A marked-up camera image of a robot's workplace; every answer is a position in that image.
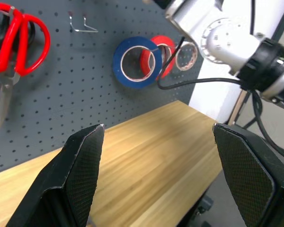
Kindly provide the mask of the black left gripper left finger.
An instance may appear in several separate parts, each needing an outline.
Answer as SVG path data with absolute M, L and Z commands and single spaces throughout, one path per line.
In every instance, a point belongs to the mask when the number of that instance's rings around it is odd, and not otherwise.
M 39 172 L 7 226 L 86 226 L 97 187 L 104 131 L 97 124 L 71 135 Z

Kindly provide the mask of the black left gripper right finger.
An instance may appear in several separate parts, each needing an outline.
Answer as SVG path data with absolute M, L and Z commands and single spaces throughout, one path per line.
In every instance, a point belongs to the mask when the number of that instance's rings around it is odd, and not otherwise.
M 227 185 L 248 227 L 284 227 L 284 162 L 237 126 L 213 126 Z

